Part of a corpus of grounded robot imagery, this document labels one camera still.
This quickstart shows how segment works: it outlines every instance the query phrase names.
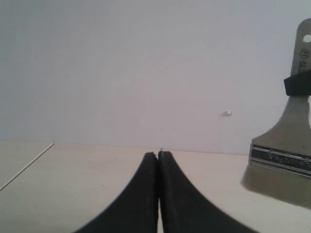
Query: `white wall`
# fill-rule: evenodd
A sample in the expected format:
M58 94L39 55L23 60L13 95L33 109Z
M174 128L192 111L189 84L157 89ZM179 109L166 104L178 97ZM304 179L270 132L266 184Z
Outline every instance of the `white wall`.
M310 9L2 0L0 139L247 154L285 107L295 31Z

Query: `black rubber object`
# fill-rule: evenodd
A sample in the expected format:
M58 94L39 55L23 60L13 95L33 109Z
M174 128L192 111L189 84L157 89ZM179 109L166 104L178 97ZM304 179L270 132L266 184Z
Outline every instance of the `black rubber object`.
M286 78L284 85L288 96L311 96L311 70Z
M209 202L187 179L169 151L160 151L158 162L164 233L255 232Z
M76 233L156 233L157 221L157 159L151 152L117 199Z

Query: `black curved piece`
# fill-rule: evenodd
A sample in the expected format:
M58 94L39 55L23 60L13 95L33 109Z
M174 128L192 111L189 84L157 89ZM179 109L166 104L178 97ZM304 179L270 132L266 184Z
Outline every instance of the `black curved piece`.
M169 151L158 154L164 233L254 233L223 213L187 179Z
M284 85L288 96L311 96L311 70L286 78Z
M76 233L156 233L156 175L156 156L152 152L146 153L135 175L118 198Z

